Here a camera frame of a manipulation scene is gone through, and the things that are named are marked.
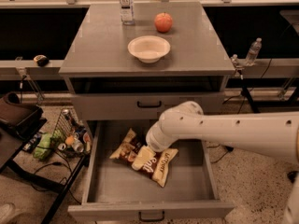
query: closed drawer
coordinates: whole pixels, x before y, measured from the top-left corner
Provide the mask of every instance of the closed drawer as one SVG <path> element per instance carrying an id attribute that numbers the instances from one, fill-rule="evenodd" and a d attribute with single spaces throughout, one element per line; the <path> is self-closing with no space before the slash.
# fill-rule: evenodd
<path id="1" fill-rule="evenodd" d="M 72 96 L 76 113 L 83 120 L 157 119 L 167 108 L 188 100 L 205 113 L 219 112 L 222 92 L 157 94 L 77 94 Z"/>
<path id="2" fill-rule="evenodd" d="M 219 200 L 205 144 L 177 141 L 164 188 L 109 158 L 129 128 L 146 135 L 146 119 L 98 121 L 82 205 L 69 206 L 78 221 L 225 217 L 234 206 Z"/>

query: bowl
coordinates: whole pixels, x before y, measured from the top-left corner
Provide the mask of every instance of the bowl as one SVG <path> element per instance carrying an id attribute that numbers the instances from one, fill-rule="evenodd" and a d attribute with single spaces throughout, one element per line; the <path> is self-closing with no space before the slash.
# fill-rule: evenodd
<path id="1" fill-rule="evenodd" d="M 156 63 L 170 50 L 170 44 L 155 35 L 140 36 L 128 45 L 129 52 L 143 63 Z"/>

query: concrete floor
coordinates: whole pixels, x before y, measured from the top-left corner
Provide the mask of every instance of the concrete floor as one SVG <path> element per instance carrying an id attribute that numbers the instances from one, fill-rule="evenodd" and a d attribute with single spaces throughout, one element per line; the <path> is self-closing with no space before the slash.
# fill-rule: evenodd
<path id="1" fill-rule="evenodd" d="M 222 114 L 235 114 L 238 112 L 241 102 L 229 102 L 223 105 Z M 57 118 L 64 107 L 61 105 L 42 105 L 44 117 L 48 122 L 42 131 L 52 133 Z M 241 113 L 249 113 L 250 108 L 244 104 Z M 224 147 L 210 148 L 208 150 L 211 161 L 221 157 L 226 149 Z M 48 161 L 38 161 L 32 154 L 21 152 L 15 161 L 25 170 L 34 172 L 39 167 L 53 162 L 63 160 L 57 155 L 52 155 Z M 74 167 L 75 160 L 69 160 Z M 225 219 L 173 219 L 164 220 L 163 224 L 179 223 L 280 223 L 288 197 L 292 190 L 292 183 L 287 178 L 287 173 L 299 170 L 298 166 L 284 161 L 274 160 L 259 154 L 243 151 L 235 148 L 233 152 L 225 155 L 220 161 L 212 164 L 218 193 L 222 201 L 235 205 L 235 209 Z M 65 167 L 45 168 L 39 172 L 47 178 L 60 181 L 68 175 Z M 87 168 L 83 168 L 71 188 L 73 196 L 81 201 L 84 184 L 87 176 Z M 41 192 L 33 189 L 30 184 L 23 183 L 8 168 L 0 175 L 0 205 L 14 203 L 21 210 L 21 215 L 16 222 L 21 224 L 37 224 L 48 212 L 51 203 L 56 197 L 50 191 Z M 51 223 L 78 223 L 88 224 L 95 222 L 76 222 L 68 213 L 69 205 L 77 205 L 72 195 L 68 193 Z M 137 221 L 122 222 L 125 224 L 138 223 Z"/>

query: red apple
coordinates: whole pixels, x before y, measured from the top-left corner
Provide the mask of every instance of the red apple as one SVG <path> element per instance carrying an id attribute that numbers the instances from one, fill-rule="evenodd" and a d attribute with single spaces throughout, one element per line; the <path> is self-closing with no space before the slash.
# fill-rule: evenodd
<path id="1" fill-rule="evenodd" d="M 155 17 L 155 26 L 158 32 L 167 33 L 172 26 L 172 17 L 166 12 L 159 13 Z"/>

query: black handle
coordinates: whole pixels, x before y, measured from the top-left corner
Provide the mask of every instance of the black handle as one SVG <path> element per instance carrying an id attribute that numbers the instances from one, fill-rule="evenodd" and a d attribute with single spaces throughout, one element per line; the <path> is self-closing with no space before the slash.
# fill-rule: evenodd
<path id="1" fill-rule="evenodd" d="M 159 108 L 162 105 L 162 101 L 159 101 L 157 105 L 142 105 L 141 102 L 137 101 L 137 106 L 139 108 Z"/>
<path id="2" fill-rule="evenodd" d="M 157 222 L 157 221 L 163 221 L 165 218 L 165 212 L 162 212 L 162 217 L 157 219 L 144 219 L 141 217 L 141 212 L 139 212 L 139 220 L 143 222 Z"/>

